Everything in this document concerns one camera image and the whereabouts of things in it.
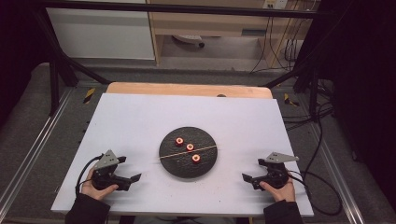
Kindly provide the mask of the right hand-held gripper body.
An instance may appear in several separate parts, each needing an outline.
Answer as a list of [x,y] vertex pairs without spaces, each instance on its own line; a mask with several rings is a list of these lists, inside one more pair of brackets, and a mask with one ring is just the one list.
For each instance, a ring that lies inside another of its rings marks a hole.
[[272,152],[264,160],[266,164],[262,166],[266,168],[267,174],[252,178],[251,184],[254,189],[263,190],[260,186],[262,181],[267,182],[276,189],[281,189],[289,179],[285,163],[289,161],[298,161],[299,158],[278,152]]

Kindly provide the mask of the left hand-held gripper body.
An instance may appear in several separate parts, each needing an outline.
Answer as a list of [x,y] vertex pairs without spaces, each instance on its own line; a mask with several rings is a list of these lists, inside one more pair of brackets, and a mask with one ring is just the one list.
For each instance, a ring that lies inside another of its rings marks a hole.
[[131,186],[130,178],[115,175],[119,165],[118,157],[110,149],[93,166],[92,184],[96,189],[105,189],[111,185],[118,185],[118,190],[128,190]]

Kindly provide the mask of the thin bamboo skewer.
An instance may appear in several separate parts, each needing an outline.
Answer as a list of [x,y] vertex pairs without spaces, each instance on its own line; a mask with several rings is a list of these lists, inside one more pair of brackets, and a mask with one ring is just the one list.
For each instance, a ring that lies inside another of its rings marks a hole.
[[174,154],[170,154],[170,155],[160,156],[159,159],[161,160],[161,159],[171,158],[171,157],[175,157],[175,156],[179,156],[179,155],[190,154],[192,152],[199,152],[199,151],[211,149],[214,147],[217,147],[217,146],[201,147],[201,148],[194,149],[192,151],[184,151],[184,152],[178,152],[178,153],[174,153]]

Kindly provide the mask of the black round plate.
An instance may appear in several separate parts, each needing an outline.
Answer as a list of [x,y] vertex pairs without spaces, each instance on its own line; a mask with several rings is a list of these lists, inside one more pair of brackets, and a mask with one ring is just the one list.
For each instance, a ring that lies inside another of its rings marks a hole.
[[[176,145],[176,139],[184,139],[182,146]],[[173,130],[162,140],[159,148],[159,157],[178,152],[188,151],[187,144],[194,144],[194,149],[201,147],[216,146],[213,137],[206,131],[196,127],[181,127]],[[201,156],[198,163],[194,163],[191,157],[194,154]],[[163,168],[178,178],[197,178],[208,173],[215,165],[218,157],[218,147],[192,152],[190,154],[179,155],[171,158],[161,159]]]

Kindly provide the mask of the person's left hand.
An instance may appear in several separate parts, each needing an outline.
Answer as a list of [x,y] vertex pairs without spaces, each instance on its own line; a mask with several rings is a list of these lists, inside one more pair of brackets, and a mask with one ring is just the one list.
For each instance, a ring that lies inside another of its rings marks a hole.
[[102,201],[107,195],[114,192],[119,186],[111,185],[105,189],[96,189],[92,184],[93,169],[88,172],[85,182],[82,184],[81,193],[97,201]]

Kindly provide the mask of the person's right hand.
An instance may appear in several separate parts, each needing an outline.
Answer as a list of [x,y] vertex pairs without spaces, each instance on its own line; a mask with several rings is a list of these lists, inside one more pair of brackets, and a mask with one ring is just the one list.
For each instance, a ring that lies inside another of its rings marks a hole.
[[281,189],[276,189],[272,187],[267,182],[262,181],[260,186],[268,191],[276,202],[286,201],[286,202],[295,202],[295,189],[292,182],[292,179],[289,178],[286,184]]

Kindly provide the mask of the white board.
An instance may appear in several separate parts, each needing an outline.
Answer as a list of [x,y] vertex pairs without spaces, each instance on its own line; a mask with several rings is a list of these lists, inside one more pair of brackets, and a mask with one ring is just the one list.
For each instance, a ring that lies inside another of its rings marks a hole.
[[[219,150],[214,167],[190,180],[170,175],[159,160],[161,141],[185,126],[209,133]],[[197,217],[261,216],[273,198],[243,176],[264,175],[258,160],[273,152],[292,152],[274,99],[105,93],[52,211],[71,209],[81,169],[107,150],[126,159],[117,175],[141,176],[129,190],[106,197],[112,214]]]

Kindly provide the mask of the yellow black striped tape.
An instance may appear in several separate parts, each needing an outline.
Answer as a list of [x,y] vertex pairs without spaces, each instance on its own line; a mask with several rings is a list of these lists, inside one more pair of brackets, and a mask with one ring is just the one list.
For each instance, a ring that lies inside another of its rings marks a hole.
[[86,95],[85,95],[85,97],[84,97],[84,100],[83,100],[83,104],[88,104],[88,103],[90,102],[90,100],[91,100],[91,98],[92,98],[94,92],[95,92],[95,88],[90,88],[90,89],[87,91],[87,93],[86,93]]
[[298,102],[292,101],[287,93],[284,93],[284,103],[286,105],[300,106]]

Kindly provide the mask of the wooden table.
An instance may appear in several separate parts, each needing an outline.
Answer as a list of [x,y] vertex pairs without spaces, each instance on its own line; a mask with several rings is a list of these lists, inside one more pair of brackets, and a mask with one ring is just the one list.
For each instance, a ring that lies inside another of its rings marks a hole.
[[195,85],[171,83],[138,83],[113,82],[108,85],[107,93],[157,94],[157,95],[189,95],[262,98],[272,99],[273,94],[268,88],[224,85]]

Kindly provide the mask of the white cabinet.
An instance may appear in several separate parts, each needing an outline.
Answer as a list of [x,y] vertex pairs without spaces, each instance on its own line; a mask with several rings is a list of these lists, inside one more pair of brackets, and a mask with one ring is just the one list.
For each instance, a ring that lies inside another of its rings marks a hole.
[[144,12],[48,8],[63,51],[72,58],[155,58]]

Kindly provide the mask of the black curtain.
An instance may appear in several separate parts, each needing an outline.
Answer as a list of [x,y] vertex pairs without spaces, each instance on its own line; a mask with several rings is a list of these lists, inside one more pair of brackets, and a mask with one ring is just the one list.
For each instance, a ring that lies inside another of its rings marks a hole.
[[353,0],[323,69],[352,148],[396,207],[396,0]]
[[0,0],[0,127],[21,99],[31,72],[48,60],[27,0]]

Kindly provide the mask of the white chair base leg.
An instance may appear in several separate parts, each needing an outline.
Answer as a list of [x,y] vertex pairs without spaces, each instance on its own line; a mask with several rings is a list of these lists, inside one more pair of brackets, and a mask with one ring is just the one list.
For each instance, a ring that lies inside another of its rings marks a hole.
[[203,39],[198,35],[174,35],[174,38],[184,43],[196,45],[199,48],[203,48],[205,46]]

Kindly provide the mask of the light wooden desk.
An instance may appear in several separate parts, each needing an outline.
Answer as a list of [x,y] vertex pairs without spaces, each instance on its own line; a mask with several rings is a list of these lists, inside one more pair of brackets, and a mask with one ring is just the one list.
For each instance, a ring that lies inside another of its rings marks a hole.
[[[209,7],[264,8],[264,0],[146,0],[149,4],[195,5]],[[288,0],[285,9],[305,10],[316,2]],[[264,50],[267,65],[280,65],[281,50],[286,43],[304,40],[312,21],[294,18],[259,18],[250,16],[178,14],[150,12],[152,32],[161,35],[246,36],[256,37]]]

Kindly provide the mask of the aluminium rail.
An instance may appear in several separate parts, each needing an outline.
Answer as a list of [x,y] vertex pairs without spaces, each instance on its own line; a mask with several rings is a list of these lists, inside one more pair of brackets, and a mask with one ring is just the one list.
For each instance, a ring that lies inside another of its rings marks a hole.
[[16,174],[7,185],[7,188],[3,191],[3,194],[0,196],[0,222],[6,217],[9,208],[15,201],[15,198],[21,190],[24,181],[32,170],[32,167],[40,155],[41,150],[46,145],[52,130],[64,112],[64,109],[69,102],[70,96],[74,91],[74,88],[66,88],[64,90],[64,93],[62,94],[62,97],[59,101],[59,106],[55,109],[53,114],[47,118],[43,128],[31,145]]
[[329,173],[329,176],[332,180],[332,183],[335,189],[339,192],[340,198],[343,204],[344,211],[349,220],[350,224],[365,224],[364,218],[361,214],[361,210],[359,209],[355,199],[349,189],[344,176],[341,173],[341,169],[337,165],[330,148],[325,141],[324,136],[321,135],[320,128],[317,123],[310,124],[313,134],[319,141],[319,153],[323,162],[326,166],[326,169]]

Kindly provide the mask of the white wall socket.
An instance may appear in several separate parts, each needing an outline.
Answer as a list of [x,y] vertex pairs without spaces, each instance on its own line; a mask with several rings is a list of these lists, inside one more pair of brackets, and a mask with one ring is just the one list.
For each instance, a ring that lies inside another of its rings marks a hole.
[[264,0],[263,7],[269,9],[285,9],[288,0]]

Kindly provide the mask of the black metal frame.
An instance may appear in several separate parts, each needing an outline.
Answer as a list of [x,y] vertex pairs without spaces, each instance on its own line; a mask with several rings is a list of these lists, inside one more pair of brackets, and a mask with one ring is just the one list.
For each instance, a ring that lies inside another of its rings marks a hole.
[[188,5],[164,5],[164,4],[140,4],[140,3],[115,3],[97,1],[69,1],[69,0],[33,0],[30,2],[32,14],[49,44],[51,62],[50,86],[51,86],[51,111],[53,114],[59,106],[58,76],[64,80],[67,86],[76,86],[78,78],[72,68],[76,68],[88,77],[101,84],[111,83],[85,66],[72,60],[62,50],[50,22],[44,20],[46,8],[109,10],[109,11],[136,11],[136,12],[160,12],[178,14],[207,14],[227,16],[250,16],[250,17],[272,17],[272,18],[298,18],[298,19],[326,19],[329,13],[320,11],[296,11],[286,9],[254,9],[246,7],[209,7]]

